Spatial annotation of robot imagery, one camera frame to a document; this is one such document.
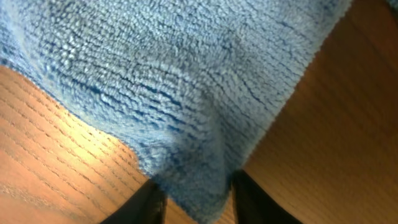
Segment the blue cloth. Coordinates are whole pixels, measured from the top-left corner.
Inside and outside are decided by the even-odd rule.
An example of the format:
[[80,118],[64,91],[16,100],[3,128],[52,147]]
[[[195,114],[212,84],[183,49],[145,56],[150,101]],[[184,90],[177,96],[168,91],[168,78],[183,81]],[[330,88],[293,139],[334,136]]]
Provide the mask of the blue cloth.
[[349,4],[0,0],[0,64],[123,140],[209,223]]
[[394,9],[398,9],[398,0],[389,0],[389,3]]

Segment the wooden table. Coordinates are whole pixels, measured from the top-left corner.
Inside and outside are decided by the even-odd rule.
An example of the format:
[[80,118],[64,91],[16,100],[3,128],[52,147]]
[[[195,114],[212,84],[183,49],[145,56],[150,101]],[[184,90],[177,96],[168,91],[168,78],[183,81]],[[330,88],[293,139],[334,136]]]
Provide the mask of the wooden table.
[[[304,223],[398,223],[398,25],[357,0],[245,170]],[[0,68],[0,223],[98,223],[146,181],[135,155]],[[169,201],[166,223],[193,223]],[[218,223],[234,223],[231,201]]]

